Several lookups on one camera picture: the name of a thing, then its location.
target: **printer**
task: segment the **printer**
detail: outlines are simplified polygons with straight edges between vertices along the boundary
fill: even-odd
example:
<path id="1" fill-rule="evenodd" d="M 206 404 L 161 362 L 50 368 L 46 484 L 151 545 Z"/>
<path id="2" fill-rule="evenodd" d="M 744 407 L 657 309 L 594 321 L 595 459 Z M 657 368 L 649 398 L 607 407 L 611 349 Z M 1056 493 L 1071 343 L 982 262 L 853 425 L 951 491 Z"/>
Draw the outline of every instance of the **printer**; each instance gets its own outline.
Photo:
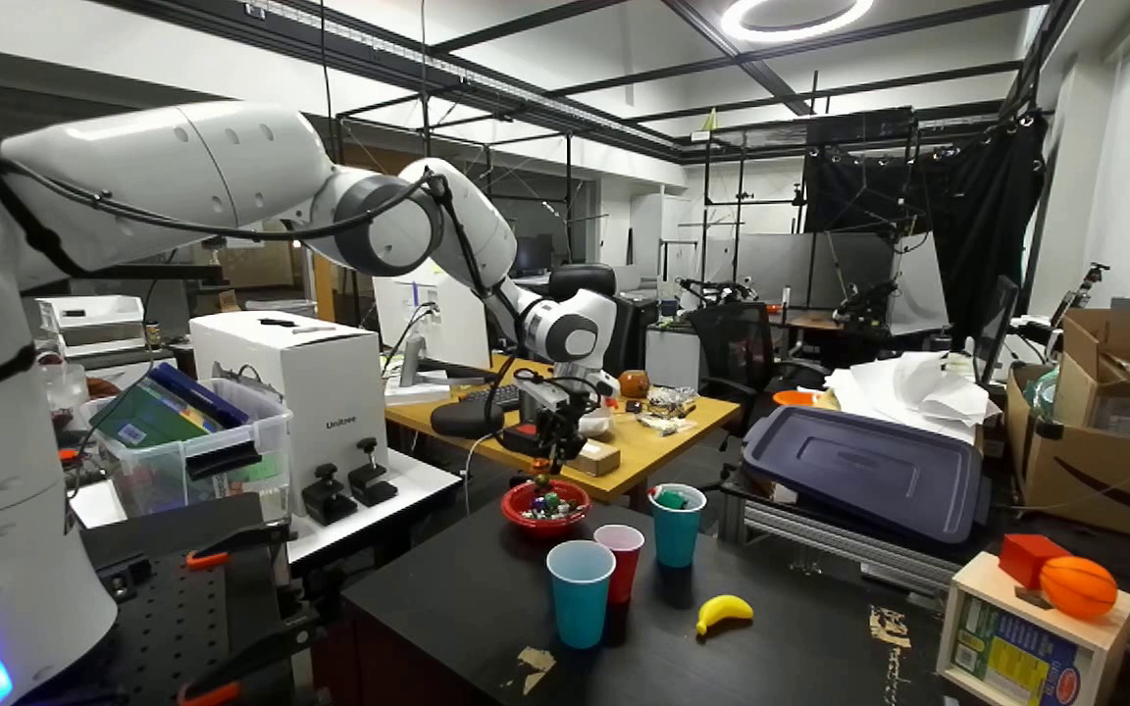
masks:
<path id="1" fill-rule="evenodd" d="M 130 294 L 34 300 L 38 328 L 68 362 L 145 349 L 145 306 Z"/>
<path id="2" fill-rule="evenodd" d="M 382 349 L 373 328 L 284 309 L 232 309 L 187 321 L 198 373 L 240 378 L 289 407 L 289 509 L 323 468 L 390 463 Z"/>

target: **teal cup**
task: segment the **teal cup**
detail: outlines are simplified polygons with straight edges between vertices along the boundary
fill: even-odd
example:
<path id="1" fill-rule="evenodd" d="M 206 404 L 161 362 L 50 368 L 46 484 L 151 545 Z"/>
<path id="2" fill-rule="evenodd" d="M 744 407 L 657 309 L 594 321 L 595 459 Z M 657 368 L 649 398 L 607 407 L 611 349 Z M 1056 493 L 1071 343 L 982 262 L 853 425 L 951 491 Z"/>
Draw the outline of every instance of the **teal cup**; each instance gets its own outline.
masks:
<path id="1" fill-rule="evenodd" d="M 616 557 L 595 542 L 563 542 L 546 565 L 555 572 L 559 638 L 573 650 L 600 647 Z"/>
<path id="2" fill-rule="evenodd" d="M 710 500 L 687 484 L 659 484 L 653 491 L 657 565 L 663 569 L 693 565 L 697 514 L 706 509 L 706 501 Z"/>

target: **plastic cup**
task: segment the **plastic cup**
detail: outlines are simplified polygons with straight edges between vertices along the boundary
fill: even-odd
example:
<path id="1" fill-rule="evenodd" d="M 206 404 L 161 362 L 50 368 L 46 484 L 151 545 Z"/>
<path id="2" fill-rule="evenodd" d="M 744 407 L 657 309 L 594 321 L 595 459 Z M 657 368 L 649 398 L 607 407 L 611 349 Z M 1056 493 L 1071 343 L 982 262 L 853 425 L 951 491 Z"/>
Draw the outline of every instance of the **plastic cup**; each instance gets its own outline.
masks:
<path id="1" fill-rule="evenodd" d="M 683 484 L 659 484 L 653 491 L 653 514 L 657 514 L 657 565 L 663 569 L 692 569 L 693 565 L 693 539 L 697 539 L 697 514 L 710 508 L 710 500 Z"/>
<path id="2" fill-rule="evenodd" d="M 644 532 L 636 526 L 595 526 L 594 539 L 616 557 L 616 572 L 607 582 L 607 606 L 633 606 Z"/>
<path id="3" fill-rule="evenodd" d="M 559 638 L 573 650 L 600 647 L 616 557 L 595 542 L 563 542 L 546 565 L 555 572 Z"/>

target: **red cup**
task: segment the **red cup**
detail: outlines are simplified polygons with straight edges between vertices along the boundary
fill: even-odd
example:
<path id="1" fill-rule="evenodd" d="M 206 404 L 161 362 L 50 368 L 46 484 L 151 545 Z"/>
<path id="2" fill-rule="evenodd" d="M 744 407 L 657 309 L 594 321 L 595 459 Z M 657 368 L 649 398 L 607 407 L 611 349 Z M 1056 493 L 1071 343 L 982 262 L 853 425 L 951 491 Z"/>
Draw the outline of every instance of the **red cup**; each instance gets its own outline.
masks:
<path id="1" fill-rule="evenodd" d="M 636 526 L 595 526 L 594 539 L 616 557 L 616 572 L 607 582 L 607 606 L 633 606 L 644 532 Z"/>

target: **ceiling light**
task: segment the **ceiling light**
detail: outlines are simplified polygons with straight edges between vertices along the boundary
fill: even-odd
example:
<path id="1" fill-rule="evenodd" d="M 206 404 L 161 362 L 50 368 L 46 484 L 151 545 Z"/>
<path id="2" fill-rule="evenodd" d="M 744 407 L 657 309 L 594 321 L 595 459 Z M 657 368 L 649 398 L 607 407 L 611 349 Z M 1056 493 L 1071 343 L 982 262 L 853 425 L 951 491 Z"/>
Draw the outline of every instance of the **ceiling light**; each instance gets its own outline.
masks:
<path id="1" fill-rule="evenodd" d="M 764 0 L 735 0 L 721 13 L 721 21 L 718 21 L 721 36 L 743 38 L 743 45 L 805 45 L 805 38 L 816 38 L 816 36 L 845 30 L 846 24 L 862 21 L 876 8 L 876 0 L 853 0 L 839 16 L 829 16 L 819 24 L 799 24 L 799 29 L 780 29 L 780 30 L 755 30 L 744 24 L 744 16 L 755 8 L 760 8 L 760 3 Z"/>

